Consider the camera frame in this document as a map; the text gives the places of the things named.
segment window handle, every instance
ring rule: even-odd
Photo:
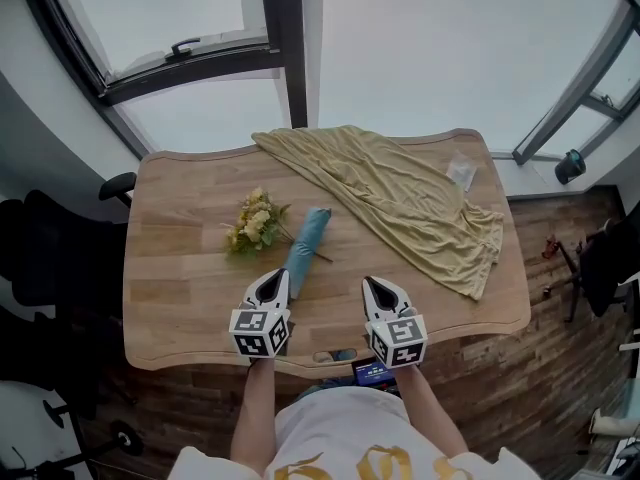
[[[171,53],[168,53],[167,55],[165,55],[164,58],[166,60],[175,60],[175,59],[179,59],[180,57],[186,57],[187,55],[191,55],[191,48],[187,47],[187,48],[181,49],[180,47],[184,46],[185,44],[199,43],[199,42],[200,42],[199,37],[192,37],[191,39],[185,39],[183,41],[180,41],[179,43],[172,44]]]

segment office chair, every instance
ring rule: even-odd
[[[135,174],[107,181],[100,200],[126,192]],[[122,271],[127,223],[87,219],[70,212],[39,190],[24,202],[0,202],[0,275],[11,281],[23,306],[79,307],[122,318]]]
[[[551,296],[553,289],[566,284],[573,285],[569,316],[573,321],[582,291],[593,313],[600,317],[609,305],[626,304],[629,293],[616,296],[620,283],[640,271],[640,204],[622,221],[608,220],[602,229],[587,236],[586,244],[578,244],[578,265],[567,254],[561,242],[557,242],[571,276],[544,288],[544,296]]]
[[[126,192],[134,184],[133,173],[117,176],[99,198],[118,197],[130,207]],[[105,364],[124,358],[126,234],[127,223],[81,217],[39,190],[24,202],[0,202],[0,275],[23,306],[56,307],[54,319],[38,313],[33,323],[0,308],[0,352],[11,358],[0,364],[0,379],[56,389],[88,419],[95,415],[99,382],[135,404],[103,373]],[[81,317],[72,322],[72,314]],[[73,328],[78,322],[82,332]]]

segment chair wheel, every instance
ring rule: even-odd
[[[111,423],[111,437],[120,443],[120,449],[128,455],[142,455],[144,445],[142,439],[124,421]]]

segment red object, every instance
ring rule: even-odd
[[[551,235],[549,238],[547,238],[547,246],[545,247],[544,251],[542,252],[542,257],[545,260],[550,260],[558,252],[559,247],[560,246],[558,245],[558,241],[556,240],[556,236],[555,235]]]

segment yellow cloth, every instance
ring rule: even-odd
[[[278,129],[252,138],[328,190],[421,272],[480,299],[500,253],[502,214],[469,203],[443,173],[355,126]]]

